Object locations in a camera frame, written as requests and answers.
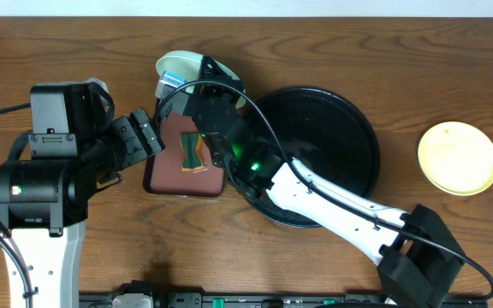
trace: round yellow container lid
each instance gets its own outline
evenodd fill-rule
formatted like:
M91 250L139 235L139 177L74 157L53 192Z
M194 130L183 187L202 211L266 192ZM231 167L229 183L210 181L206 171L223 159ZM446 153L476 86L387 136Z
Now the round yellow container lid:
M456 121L437 124L419 141L418 160L431 183L469 196L493 183L493 144L477 128Z

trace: wooden surface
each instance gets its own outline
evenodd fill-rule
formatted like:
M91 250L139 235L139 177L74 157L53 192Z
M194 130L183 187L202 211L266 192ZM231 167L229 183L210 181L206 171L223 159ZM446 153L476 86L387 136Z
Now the wooden surface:
M441 121L464 121L493 141L493 20L472 19L0 19L0 108L29 101L42 81L107 82L116 113L153 110L155 61L170 50L214 56L260 98L313 85L354 102L382 154L372 199L436 210L467 254L493 274L493 185L472 197L426 180L416 149ZM0 116L0 163L29 110ZM92 198L80 290L132 279L208 292L344 293L380 290L362 253L325 229L288 228L253 210L229 186L219 198L147 194L141 163ZM465 267L457 293L488 287ZM0 307L8 283L0 251Z

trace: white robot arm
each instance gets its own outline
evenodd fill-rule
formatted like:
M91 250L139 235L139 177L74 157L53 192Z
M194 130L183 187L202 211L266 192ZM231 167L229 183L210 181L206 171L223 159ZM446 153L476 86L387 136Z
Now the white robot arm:
M404 210L389 208L365 198L361 198L329 181L321 178L308 169L300 160L293 159L294 166L304 178L312 181L326 194L356 210L393 223L401 228L404 222L401 215ZM386 228L376 227L355 214L352 214L335 204L312 193L294 175L290 167L284 163L272 179L274 185L267 190L267 194L274 204L284 210L291 210L340 235L343 239L357 246L376 265L382 260L379 249L382 245L391 246L398 233Z
M32 285L38 288L38 293L33 295L34 307L79 307L79 261L85 232L83 221L64 228L60 237L50 237L46 228L17 228L10 238L5 239L15 252L21 254ZM9 274L10 306L22 308L22 279L7 254L5 261Z

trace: black plate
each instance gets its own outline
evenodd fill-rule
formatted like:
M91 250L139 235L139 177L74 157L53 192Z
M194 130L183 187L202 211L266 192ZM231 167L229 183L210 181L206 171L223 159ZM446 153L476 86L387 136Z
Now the black plate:
M295 87L273 92L258 106L282 146L327 181L368 198L376 185L380 151L376 134L363 114L345 98L323 89ZM252 130L270 138L253 114L245 113ZM293 227L320 227L300 214L271 202L249 202L268 218Z

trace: green sponge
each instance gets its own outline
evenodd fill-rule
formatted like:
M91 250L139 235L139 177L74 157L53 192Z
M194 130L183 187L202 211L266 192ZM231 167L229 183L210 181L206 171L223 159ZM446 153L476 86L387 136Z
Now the green sponge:
M184 133L180 136L181 170L196 172L206 169L203 160L203 139L198 133Z

